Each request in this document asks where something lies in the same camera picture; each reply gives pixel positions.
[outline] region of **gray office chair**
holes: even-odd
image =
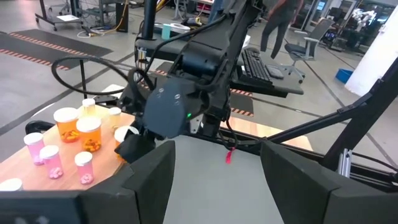
[[[306,32],[295,30],[294,32],[296,34],[304,36],[305,47],[300,45],[300,40],[297,41],[297,44],[285,44],[285,49],[294,62],[292,65],[281,65],[280,67],[284,70],[288,70],[289,75],[291,73],[296,73],[300,77],[299,83],[303,82],[305,74],[295,67],[296,61],[315,60],[315,49],[323,35],[325,35],[326,31],[333,23],[334,22],[330,19],[322,19],[309,36],[307,36],[308,34]]]

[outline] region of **red tag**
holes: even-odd
[[[226,154],[225,162],[227,164],[231,163],[232,152],[235,150],[235,147],[232,147],[231,150]]]

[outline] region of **white bottle cap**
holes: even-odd
[[[79,152],[75,155],[76,166],[85,166],[93,159],[93,155],[90,152]]]
[[[84,107],[89,107],[89,106],[95,105],[95,100],[92,98],[88,98],[88,99],[84,99],[81,103]]]
[[[75,108],[61,108],[54,113],[54,120],[59,123],[66,123],[77,119],[79,112]]]
[[[12,192],[19,190],[23,190],[23,186],[21,179],[18,178],[8,179],[0,184],[0,192],[2,191]]]
[[[124,137],[126,136],[126,133],[130,130],[133,134],[139,134],[139,131],[132,126],[121,126],[114,132],[114,138],[117,140],[117,142],[122,143],[124,141]]]
[[[36,143],[38,143],[39,141],[42,141],[42,140],[43,140],[43,134],[42,133],[30,133],[30,134],[27,134],[24,137],[24,143],[27,146],[34,145],[34,144],[36,144]]]
[[[58,146],[44,146],[40,150],[40,158],[41,159],[51,159],[58,154],[60,151]]]
[[[80,118],[76,123],[77,130],[83,133],[90,133],[92,131],[95,131],[100,126],[101,126],[101,119],[94,116]]]
[[[119,115],[122,113],[120,108],[114,107],[109,109],[109,115]]]

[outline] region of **concrete floor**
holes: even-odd
[[[48,0],[46,4],[59,4],[60,1]],[[53,32],[52,26],[44,22],[36,24],[34,13],[40,12],[38,1],[1,1],[0,2],[0,31],[16,32],[27,29],[42,29]],[[173,10],[164,9],[157,17],[170,19]],[[78,39],[113,50],[104,58],[115,62],[133,65],[133,49],[135,35],[142,20],[143,10],[130,10],[129,34],[112,33],[102,37],[79,39],[77,33],[81,31],[78,25],[59,25],[58,35]],[[251,45],[258,47],[264,23],[249,30]],[[274,33],[269,39],[269,48],[273,48]],[[284,44],[295,43],[297,37],[288,31]],[[296,125],[324,116],[338,108],[352,103],[358,97],[344,88],[344,85],[335,79],[339,68],[353,70],[361,58],[357,55],[344,52],[332,52],[322,47],[317,48],[317,60],[313,62],[298,62],[297,67],[307,74],[302,83],[304,95],[288,95],[287,98],[276,98],[254,94],[254,117],[248,118],[233,114],[243,119],[265,124],[279,129],[289,129]],[[282,47],[276,61],[281,64],[291,64],[293,61]],[[161,61],[153,64],[156,68]],[[29,62],[19,58],[0,54],[0,161],[15,153],[24,144],[24,126],[31,120],[52,120],[52,113],[63,106],[80,105],[82,96],[68,91],[53,78],[49,67]],[[86,75],[93,76],[88,88],[98,91],[114,83],[125,85],[124,80],[105,67],[95,63],[86,63]],[[80,83],[80,69],[61,71],[61,76],[69,83]],[[43,107],[52,105],[45,111],[33,116]],[[395,137],[398,134],[397,118],[394,111],[398,110],[398,103],[394,102],[372,127],[370,132],[357,145],[355,151],[396,166],[398,152],[395,150]],[[320,131],[308,134],[314,151],[325,153],[344,129],[345,124],[336,124]],[[389,170],[384,166],[361,158],[354,158],[355,162]]]

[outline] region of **pill bottle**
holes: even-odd
[[[32,157],[33,164],[39,166],[43,165],[44,162],[40,158],[40,150],[44,147],[43,134],[42,133],[30,133],[24,137],[24,143],[29,149],[30,156]]]
[[[95,115],[95,100],[92,98],[84,99],[81,104],[83,105],[83,115],[84,116],[94,116]]]
[[[58,179],[63,175],[58,146],[44,146],[40,150],[40,158],[44,160],[50,179]]]
[[[79,152],[75,156],[75,164],[81,184],[91,184],[94,180],[93,155],[90,152]]]
[[[75,142],[79,139],[76,129],[78,110],[75,108],[61,108],[54,113],[61,140],[65,143]]]
[[[84,151],[95,152],[101,148],[101,119],[94,116],[80,118],[76,127]]]
[[[124,137],[126,136],[126,133],[129,130],[131,130],[131,132],[133,134],[139,134],[139,131],[135,127],[121,126],[114,132],[114,139],[115,139],[116,147],[118,147],[124,141]],[[118,159],[124,161],[124,159],[119,154],[116,154],[116,157]]]
[[[12,178],[0,183],[0,192],[13,192],[23,190],[22,180]]]
[[[109,122],[113,132],[119,128],[122,110],[114,107],[109,109]]]

